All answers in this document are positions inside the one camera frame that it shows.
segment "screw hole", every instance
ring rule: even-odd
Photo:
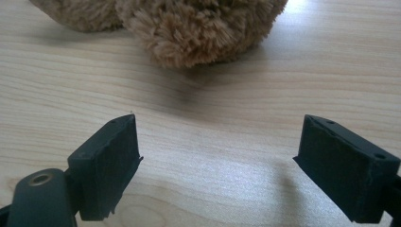
[[[49,182],[52,178],[53,178],[53,175],[51,175],[49,173],[43,173],[43,174],[37,175],[30,179],[29,186],[39,186],[39,185],[45,184],[45,183]]]
[[[385,159],[386,157],[383,154],[375,154],[375,157],[378,159]]]

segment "table surface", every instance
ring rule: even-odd
[[[115,215],[79,226],[359,226],[292,160],[305,114],[401,157],[397,0],[290,0],[260,46],[193,69],[154,65],[126,30],[0,3],[0,206],[130,113],[145,160]]]

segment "plush toy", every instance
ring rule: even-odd
[[[232,61],[260,43],[287,0],[30,0],[78,31],[124,27],[163,66]]]

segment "teddy bear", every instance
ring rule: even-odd
[[[237,56],[259,44],[287,0],[29,0],[77,31],[121,27],[139,38],[151,59],[192,67]]]

